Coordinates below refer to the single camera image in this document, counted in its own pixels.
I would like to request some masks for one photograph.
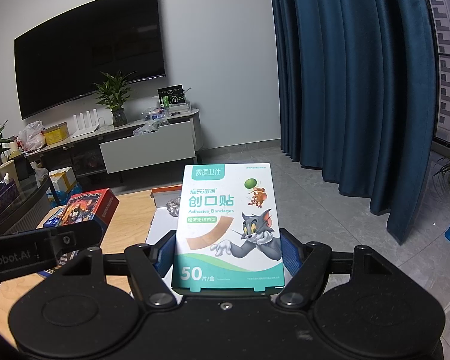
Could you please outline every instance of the green balloon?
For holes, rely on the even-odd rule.
[[[247,189],[252,189],[253,187],[255,187],[257,185],[257,180],[255,180],[254,178],[249,178],[247,181],[245,181],[245,188]]]

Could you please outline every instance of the adhesive bandage box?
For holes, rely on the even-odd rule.
[[[172,287],[265,291],[283,285],[270,164],[186,166]]]

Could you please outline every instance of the yellow plastic container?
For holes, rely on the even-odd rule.
[[[60,142],[70,136],[66,122],[47,128],[43,134],[45,135],[45,142],[47,145]]]

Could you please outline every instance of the curtain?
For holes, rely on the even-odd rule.
[[[282,150],[390,212],[402,242],[430,154],[437,62],[426,0],[272,0]]]

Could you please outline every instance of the number 50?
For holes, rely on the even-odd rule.
[[[190,279],[190,267],[184,266],[182,267],[182,275],[180,276],[180,279],[182,280],[188,280]],[[202,269],[199,266],[196,266],[192,269],[192,275],[193,280],[200,280],[202,278]]]

